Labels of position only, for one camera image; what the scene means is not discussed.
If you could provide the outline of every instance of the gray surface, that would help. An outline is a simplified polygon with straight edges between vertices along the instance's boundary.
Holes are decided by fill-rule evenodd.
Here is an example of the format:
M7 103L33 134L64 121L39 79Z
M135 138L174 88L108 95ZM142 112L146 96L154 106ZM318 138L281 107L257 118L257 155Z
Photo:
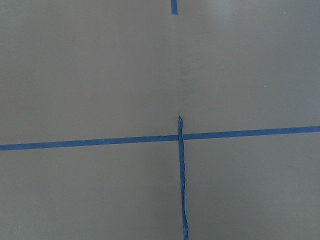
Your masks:
M0 239L177 240L176 142L0 152Z
M189 239L320 239L319 141L319 133L186 141Z
M0 144L176 133L173 21L169 0L2 0Z
M179 1L186 133L319 125L320 1Z

